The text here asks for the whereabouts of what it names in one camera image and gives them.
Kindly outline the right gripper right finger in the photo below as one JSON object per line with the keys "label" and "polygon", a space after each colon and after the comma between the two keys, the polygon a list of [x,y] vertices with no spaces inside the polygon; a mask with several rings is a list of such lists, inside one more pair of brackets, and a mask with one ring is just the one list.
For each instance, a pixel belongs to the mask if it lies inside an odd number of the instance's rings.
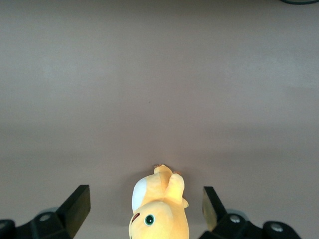
{"label": "right gripper right finger", "polygon": [[215,189],[203,187],[202,212],[208,230],[202,239],[299,239],[289,225],[267,221],[260,228],[237,212],[226,211]]}

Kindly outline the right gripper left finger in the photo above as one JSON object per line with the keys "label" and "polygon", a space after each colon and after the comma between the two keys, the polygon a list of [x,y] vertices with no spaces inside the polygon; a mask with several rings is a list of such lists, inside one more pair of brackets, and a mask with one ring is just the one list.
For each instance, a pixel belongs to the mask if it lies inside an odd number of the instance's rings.
{"label": "right gripper left finger", "polygon": [[80,185],[53,212],[43,212],[17,227],[15,221],[0,221],[2,239],[73,239],[91,210],[90,187]]}

